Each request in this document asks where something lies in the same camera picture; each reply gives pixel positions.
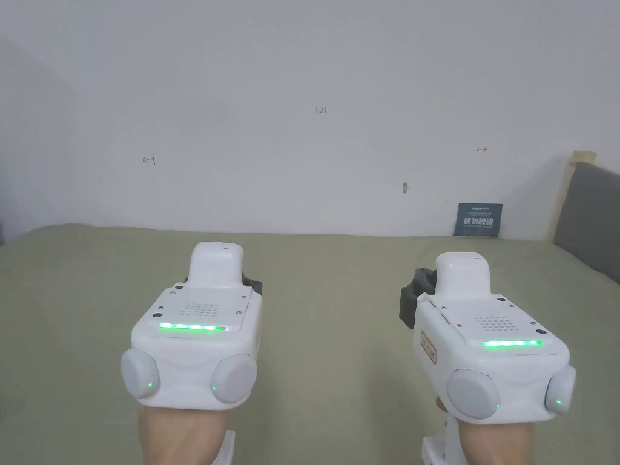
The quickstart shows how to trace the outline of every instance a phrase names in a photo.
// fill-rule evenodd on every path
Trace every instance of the dark blue sign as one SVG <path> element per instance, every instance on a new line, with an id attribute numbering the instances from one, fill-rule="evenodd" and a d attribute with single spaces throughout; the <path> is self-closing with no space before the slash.
<path id="1" fill-rule="evenodd" d="M 455 236 L 490 236 L 500 233 L 501 203 L 460 203 L 454 225 Z"/>

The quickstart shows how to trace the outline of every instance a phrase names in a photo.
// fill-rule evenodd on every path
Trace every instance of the white handheld device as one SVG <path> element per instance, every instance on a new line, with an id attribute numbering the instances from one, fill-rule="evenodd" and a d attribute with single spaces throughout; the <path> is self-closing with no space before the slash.
<path id="1" fill-rule="evenodd" d="M 125 387 L 140 403 L 173 409 L 228 410 L 256 380 L 262 297 L 243 284 L 243 249 L 201 242 L 186 283 L 166 289 L 131 331 L 121 359 Z M 215 463 L 232 460 L 227 432 Z"/>
<path id="2" fill-rule="evenodd" d="M 437 257 L 434 295 L 417 299 L 414 353 L 448 410 L 446 436 L 423 440 L 425 465 L 467 465 L 456 419 L 541 422 L 570 407 L 569 349 L 515 303 L 491 294 L 479 254 Z"/>

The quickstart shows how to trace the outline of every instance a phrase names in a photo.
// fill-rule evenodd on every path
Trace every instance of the green bed sheet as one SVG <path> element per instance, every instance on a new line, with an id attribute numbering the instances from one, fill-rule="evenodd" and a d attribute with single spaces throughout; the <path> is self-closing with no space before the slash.
<path id="1" fill-rule="evenodd" d="M 0 463 L 139 464 L 120 357 L 200 241 L 236 242 L 264 282 L 259 377 L 234 410 L 236 465 L 421 464 L 444 415 L 399 320 L 400 288 L 447 251 L 479 252 L 502 293 L 568 344 L 566 417 L 536 463 L 620 463 L 620 286 L 543 242 L 211 234 L 77 224 L 0 247 Z"/>

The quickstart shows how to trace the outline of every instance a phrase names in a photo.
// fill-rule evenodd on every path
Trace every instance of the round gray button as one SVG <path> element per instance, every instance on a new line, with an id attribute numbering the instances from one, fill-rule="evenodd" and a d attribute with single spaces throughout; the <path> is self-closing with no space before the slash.
<path id="1" fill-rule="evenodd" d="M 454 370 L 448 378 L 448 398 L 463 415 L 489 418 L 499 408 L 500 394 L 493 380 L 473 370 Z"/>
<path id="2" fill-rule="evenodd" d="M 127 350 L 120 359 L 127 391 L 136 399 L 152 396 L 159 389 L 159 370 L 153 357 L 140 349 Z"/>
<path id="3" fill-rule="evenodd" d="M 213 395 L 225 404 L 239 402 L 252 392 L 256 373 L 256 362 L 246 353 L 220 360 L 211 375 Z"/>
<path id="4" fill-rule="evenodd" d="M 552 376 L 545 396 L 545 406 L 551 412 L 565 414 L 569 411 L 576 377 L 577 370 L 570 365 Z"/>

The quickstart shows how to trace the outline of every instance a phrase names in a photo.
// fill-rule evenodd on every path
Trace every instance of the green indicator light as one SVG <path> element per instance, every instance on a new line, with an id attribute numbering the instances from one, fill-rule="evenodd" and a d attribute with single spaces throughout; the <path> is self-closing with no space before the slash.
<path id="1" fill-rule="evenodd" d="M 160 323 L 159 329 L 166 331 L 187 331 L 213 334 L 214 331 L 227 331 L 226 326 L 210 326 L 201 324 L 185 323 Z"/>
<path id="2" fill-rule="evenodd" d="M 543 345 L 541 340 L 490 340 L 483 342 L 484 347 L 519 347 L 523 345 Z"/>

